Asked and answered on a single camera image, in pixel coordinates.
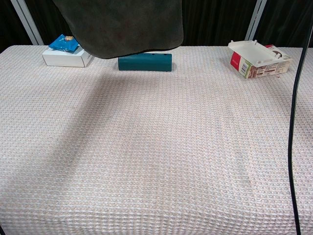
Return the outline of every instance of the table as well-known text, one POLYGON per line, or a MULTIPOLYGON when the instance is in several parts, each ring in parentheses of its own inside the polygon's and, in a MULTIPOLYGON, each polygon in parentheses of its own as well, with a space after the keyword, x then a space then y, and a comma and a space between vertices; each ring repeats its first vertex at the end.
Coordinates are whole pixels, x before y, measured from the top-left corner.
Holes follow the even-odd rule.
MULTIPOLYGON (((244 79, 227 47, 179 47, 172 72, 47 67, 0 54, 0 224, 6 235, 295 234, 285 74, 244 79)), ((294 180, 313 234, 313 49, 300 81, 294 180)))

